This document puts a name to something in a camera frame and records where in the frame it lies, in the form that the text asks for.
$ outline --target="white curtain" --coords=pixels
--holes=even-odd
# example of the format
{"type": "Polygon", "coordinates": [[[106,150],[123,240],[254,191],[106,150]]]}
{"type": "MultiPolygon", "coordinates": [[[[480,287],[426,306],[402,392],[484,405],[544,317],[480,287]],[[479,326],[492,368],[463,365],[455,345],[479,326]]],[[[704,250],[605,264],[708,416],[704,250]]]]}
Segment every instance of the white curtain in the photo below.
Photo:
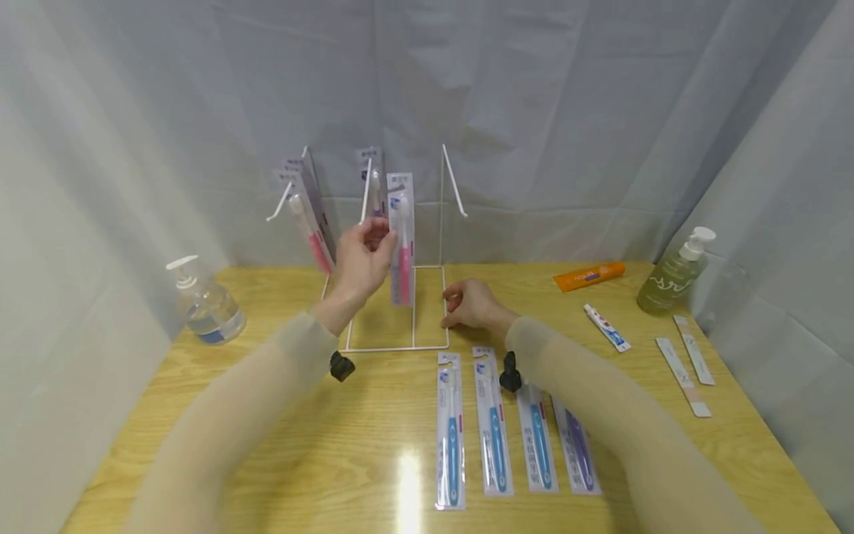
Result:
{"type": "Polygon", "coordinates": [[[854,3],[839,3],[679,232],[711,226],[693,311],[854,531],[854,3]]]}
{"type": "Polygon", "coordinates": [[[354,149],[413,172],[428,263],[441,143],[470,214],[449,261],[654,260],[689,215],[712,226],[700,318],[854,520],[828,475],[851,431],[823,433],[851,376],[830,288],[852,21],[847,0],[0,0],[0,530],[73,507],[181,327],[167,261],[311,262],[264,222],[270,169],[306,144],[334,229],[359,213],[354,149]],[[812,262],[822,285],[796,284],[812,262]],[[812,344],[765,347],[754,321],[812,344]]]}

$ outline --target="blue toothbrush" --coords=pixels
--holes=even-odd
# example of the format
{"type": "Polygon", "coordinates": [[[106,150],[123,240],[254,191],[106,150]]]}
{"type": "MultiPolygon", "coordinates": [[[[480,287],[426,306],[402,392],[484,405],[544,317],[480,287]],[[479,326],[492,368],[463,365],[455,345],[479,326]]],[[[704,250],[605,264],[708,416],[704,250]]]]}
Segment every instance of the blue toothbrush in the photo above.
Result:
{"type": "MultiPolygon", "coordinates": [[[[528,386],[528,394],[530,399],[531,387],[528,386]]],[[[542,415],[540,414],[540,405],[531,403],[531,421],[534,423],[534,439],[536,441],[536,459],[540,464],[540,479],[542,485],[547,490],[552,488],[552,470],[548,465],[548,452],[546,449],[546,433],[542,428],[542,415]]]]}
{"type": "Polygon", "coordinates": [[[504,474],[504,443],[501,441],[501,422],[498,419],[499,401],[495,398],[494,373],[492,366],[487,362],[483,366],[488,379],[489,399],[492,407],[489,408],[489,421],[492,428],[492,456],[495,461],[495,477],[498,479],[498,490],[501,493],[507,491],[507,477],[504,474]]]}
{"type": "Polygon", "coordinates": [[[457,444],[457,413],[453,402],[457,395],[457,377],[453,372],[447,374],[447,494],[451,506],[459,502],[459,445],[457,444]]]}

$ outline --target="clear pump bottle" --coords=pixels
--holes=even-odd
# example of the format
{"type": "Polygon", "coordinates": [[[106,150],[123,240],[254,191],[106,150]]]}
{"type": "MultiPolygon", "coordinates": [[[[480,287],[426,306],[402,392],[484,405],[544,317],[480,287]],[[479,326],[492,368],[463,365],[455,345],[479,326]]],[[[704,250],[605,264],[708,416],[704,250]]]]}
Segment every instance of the clear pump bottle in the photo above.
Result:
{"type": "Polygon", "coordinates": [[[178,311],[190,330],[209,345],[228,343],[243,331],[246,315],[231,293],[211,280],[200,280],[193,262],[198,255],[188,255],[166,266],[178,275],[175,286],[181,292],[178,311]]]}
{"type": "Polygon", "coordinates": [[[640,309],[648,314],[663,314],[672,308],[705,269],[705,246],[715,237],[712,230],[697,226],[680,249],[665,253],[640,288],[640,309]]]}

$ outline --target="sheer beige sleeve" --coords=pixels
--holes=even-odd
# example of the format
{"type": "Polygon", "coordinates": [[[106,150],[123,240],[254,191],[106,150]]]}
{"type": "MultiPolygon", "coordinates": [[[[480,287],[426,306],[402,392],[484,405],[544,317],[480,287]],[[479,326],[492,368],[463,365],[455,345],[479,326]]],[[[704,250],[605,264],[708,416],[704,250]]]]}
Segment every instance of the sheer beige sleeve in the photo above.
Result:
{"type": "Polygon", "coordinates": [[[228,476],[329,372],[338,340],[299,314],[193,401],[163,442],[126,532],[219,532],[228,476]]]}
{"type": "Polygon", "coordinates": [[[622,462],[647,532],[764,531],[680,426],[622,371],[527,317],[513,323],[506,346],[523,377],[556,396],[622,462]]]}

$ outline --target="black clamp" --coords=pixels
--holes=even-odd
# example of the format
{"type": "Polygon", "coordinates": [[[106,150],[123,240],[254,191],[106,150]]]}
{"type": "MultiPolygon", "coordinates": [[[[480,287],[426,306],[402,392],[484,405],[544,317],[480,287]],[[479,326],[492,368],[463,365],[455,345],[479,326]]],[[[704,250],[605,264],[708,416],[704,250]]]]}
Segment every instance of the black clamp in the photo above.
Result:
{"type": "Polygon", "coordinates": [[[329,373],[338,382],[346,380],[355,370],[355,364],[347,356],[342,356],[337,350],[332,353],[332,357],[329,359],[329,373]]]}
{"type": "Polygon", "coordinates": [[[498,377],[498,383],[511,393],[522,387],[522,375],[516,370],[516,353],[512,350],[504,357],[504,372],[498,377]]]}

